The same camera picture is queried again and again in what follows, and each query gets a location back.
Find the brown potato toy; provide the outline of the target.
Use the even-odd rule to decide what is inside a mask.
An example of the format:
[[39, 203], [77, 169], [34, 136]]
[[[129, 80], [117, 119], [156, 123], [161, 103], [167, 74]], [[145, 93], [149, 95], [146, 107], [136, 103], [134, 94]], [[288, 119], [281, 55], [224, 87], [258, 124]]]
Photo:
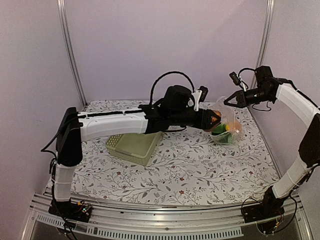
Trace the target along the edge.
[[219, 123], [221, 121], [221, 117], [222, 117], [221, 112], [218, 111], [218, 110], [214, 110], [211, 120], [212, 120], [213, 123], [214, 122], [218, 122]]

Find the clear zip top bag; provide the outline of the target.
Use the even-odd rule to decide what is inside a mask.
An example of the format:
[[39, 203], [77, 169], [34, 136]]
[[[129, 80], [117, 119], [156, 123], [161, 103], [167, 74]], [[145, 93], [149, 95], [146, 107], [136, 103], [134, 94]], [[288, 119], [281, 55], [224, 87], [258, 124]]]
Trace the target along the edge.
[[[213, 104], [213, 110], [217, 110], [221, 112], [221, 124], [228, 124], [231, 123], [236, 119], [236, 112], [235, 109], [231, 106], [224, 105], [224, 100], [226, 99], [225, 96], [220, 97], [214, 104]], [[241, 132], [232, 131], [234, 136], [234, 142], [233, 144], [226, 144], [226, 145], [235, 145], [241, 138], [242, 130]]]

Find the green bok choy toy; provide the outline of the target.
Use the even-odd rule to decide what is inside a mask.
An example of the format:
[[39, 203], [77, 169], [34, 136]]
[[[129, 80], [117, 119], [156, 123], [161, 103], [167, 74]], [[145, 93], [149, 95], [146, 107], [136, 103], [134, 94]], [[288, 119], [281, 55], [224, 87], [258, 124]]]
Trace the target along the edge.
[[222, 123], [211, 132], [211, 139], [213, 142], [223, 145], [234, 143], [234, 133], [226, 131], [226, 124]]

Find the orange fruit toy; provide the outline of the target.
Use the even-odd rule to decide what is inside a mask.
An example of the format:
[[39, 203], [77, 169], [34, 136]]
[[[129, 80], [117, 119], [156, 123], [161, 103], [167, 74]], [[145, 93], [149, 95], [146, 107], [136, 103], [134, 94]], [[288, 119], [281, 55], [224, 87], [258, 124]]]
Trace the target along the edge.
[[229, 123], [229, 129], [231, 131], [237, 131], [237, 132], [241, 132], [242, 131], [242, 125], [238, 120], [233, 120], [231, 123]]

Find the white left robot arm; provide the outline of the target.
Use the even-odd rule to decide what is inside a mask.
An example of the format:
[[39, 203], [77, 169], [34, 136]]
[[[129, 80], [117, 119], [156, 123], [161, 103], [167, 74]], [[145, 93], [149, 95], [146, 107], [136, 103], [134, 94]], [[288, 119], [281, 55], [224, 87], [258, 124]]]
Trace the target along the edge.
[[87, 113], [68, 108], [56, 137], [55, 209], [63, 217], [70, 217], [75, 211], [69, 200], [75, 168], [83, 159], [83, 142], [119, 134], [165, 132], [171, 126], [211, 130], [220, 123], [221, 116], [213, 110], [199, 107], [207, 93], [204, 86], [191, 91], [174, 85], [167, 89], [163, 98], [134, 109]]

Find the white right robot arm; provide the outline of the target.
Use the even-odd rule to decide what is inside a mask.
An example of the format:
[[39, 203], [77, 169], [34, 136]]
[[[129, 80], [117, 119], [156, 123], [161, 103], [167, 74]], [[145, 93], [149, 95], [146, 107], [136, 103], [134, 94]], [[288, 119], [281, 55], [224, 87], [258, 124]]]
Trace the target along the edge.
[[260, 109], [223, 106], [222, 123], [207, 133], [205, 173], [196, 194], [208, 204], [261, 200], [270, 194], [286, 198], [318, 163], [319, 138], [307, 144], [306, 156], [296, 150], [313, 118], [320, 112], [292, 82], [276, 93], [279, 106]]

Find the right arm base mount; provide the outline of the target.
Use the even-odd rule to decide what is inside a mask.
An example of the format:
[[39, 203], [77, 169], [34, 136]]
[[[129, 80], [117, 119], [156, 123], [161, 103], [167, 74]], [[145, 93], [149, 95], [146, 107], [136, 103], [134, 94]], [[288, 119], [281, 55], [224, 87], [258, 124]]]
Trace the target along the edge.
[[245, 223], [252, 223], [269, 218], [281, 217], [284, 215], [285, 210], [283, 206], [272, 205], [265, 207], [262, 201], [248, 197], [241, 204], [240, 212]]

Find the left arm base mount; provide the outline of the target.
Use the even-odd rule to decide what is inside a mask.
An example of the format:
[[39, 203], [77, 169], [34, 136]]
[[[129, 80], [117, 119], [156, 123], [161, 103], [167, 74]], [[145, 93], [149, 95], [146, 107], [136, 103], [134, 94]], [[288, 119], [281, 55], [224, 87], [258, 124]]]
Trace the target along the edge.
[[68, 201], [51, 201], [48, 213], [59, 216], [67, 220], [75, 220], [78, 222], [88, 223], [92, 214], [92, 205], [85, 203], [83, 200], [74, 203]]

